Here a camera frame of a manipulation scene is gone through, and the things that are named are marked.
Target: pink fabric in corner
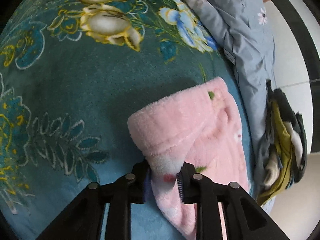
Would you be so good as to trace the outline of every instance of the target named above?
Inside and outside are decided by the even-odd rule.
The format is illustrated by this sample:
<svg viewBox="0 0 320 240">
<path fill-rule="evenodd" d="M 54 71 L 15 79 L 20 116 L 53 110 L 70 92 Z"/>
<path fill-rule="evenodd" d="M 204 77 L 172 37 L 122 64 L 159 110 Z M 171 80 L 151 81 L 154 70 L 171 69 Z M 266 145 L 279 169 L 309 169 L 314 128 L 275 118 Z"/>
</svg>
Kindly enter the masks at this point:
<svg viewBox="0 0 320 240">
<path fill-rule="evenodd" d="M 146 106 L 128 127 L 151 167 L 159 209 L 186 239 L 196 238 L 196 205 L 179 197 L 176 175 L 184 162 L 214 182 L 237 181 L 248 191 L 240 114 L 221 78 Z"/>
</svg>

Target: pink fleece fabric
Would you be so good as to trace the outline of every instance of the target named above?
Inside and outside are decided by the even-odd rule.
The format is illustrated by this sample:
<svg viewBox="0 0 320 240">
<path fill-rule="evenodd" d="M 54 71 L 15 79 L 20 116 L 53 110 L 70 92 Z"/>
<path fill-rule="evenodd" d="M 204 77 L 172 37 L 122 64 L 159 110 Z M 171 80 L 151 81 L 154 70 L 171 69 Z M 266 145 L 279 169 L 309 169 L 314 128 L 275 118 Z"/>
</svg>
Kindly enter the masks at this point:
<svg viewBox="0 0 320 240">
<path fill-rule="evenodd" d="M 186 239 L 196 238 L 196 204 L 184 205 L 179 197 L 176 175 L 184 162 L 214 182 L 236 181 L 248 191 L 240 114 L 223 79 L 146 106 L 129 118 L 128 127 L 151 167 L 159 209 Z"/>
</svg>

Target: pile of clothes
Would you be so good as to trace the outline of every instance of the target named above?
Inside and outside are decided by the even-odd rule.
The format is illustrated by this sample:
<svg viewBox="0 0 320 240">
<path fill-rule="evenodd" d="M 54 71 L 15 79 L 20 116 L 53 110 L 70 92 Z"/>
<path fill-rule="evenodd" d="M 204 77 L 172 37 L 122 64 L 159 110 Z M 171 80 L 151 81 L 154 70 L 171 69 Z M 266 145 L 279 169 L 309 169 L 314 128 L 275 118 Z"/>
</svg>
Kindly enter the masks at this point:
<svg viewBox="0 0 320 240">
<path fill-rule="evenodd" d="M 281 89 L 267 81 L 268 112 L 266 136 L 271 141 L 265 167 L 264 191 L 257 202 L 263 205 L 275 195 L 299 182 L 307 164 L 307 142 L 302 115 L 294 114 Z"/>
</svg>

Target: white garment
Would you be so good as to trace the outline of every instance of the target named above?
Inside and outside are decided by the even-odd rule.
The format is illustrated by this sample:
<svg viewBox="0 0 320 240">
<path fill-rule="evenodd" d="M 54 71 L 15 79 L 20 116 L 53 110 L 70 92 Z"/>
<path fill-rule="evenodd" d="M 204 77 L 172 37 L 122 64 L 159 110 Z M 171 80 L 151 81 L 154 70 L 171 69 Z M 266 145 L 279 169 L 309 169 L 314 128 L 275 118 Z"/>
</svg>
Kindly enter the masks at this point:
<svg viewBox="0 0 320 240">
<path fill-rule="evenodd" d="M 265 169 L 268 172 L 268 174 L 263 184 L 265 185 L 265 189 L 268 190 L 276 182 L 280 175 L 278 158 L 274 151 L 270 153 L 268 164 Z"/>
<path fill-rule="evenodd" d="M 283 122 L 283 123 L 287 129 L 287 132 L 291 136 L 291 141 L 294 146 L 294 152 L 296 155 L 297 167 L 298 167 L 298 169 L 300 169 L 302 152 L 303 152 L 300 135 L 293 129 L 291 122 Z"/>
</svg>

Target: black stripe on floor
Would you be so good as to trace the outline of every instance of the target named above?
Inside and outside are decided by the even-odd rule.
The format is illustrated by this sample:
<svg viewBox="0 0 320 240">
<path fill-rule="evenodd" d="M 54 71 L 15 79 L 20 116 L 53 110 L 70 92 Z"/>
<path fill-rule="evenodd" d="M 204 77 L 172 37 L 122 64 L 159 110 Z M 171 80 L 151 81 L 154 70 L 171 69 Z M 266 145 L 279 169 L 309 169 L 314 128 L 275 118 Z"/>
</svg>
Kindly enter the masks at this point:
<svg viewBox="0 0 320 240">
<path fill-rule="evenodd" d="M 320 78 L 320 58 L 311 35 L 300 15 L 289 0 L 272 0 L 289 25 L 306 64 L 309 80 Z"/>
</svg>

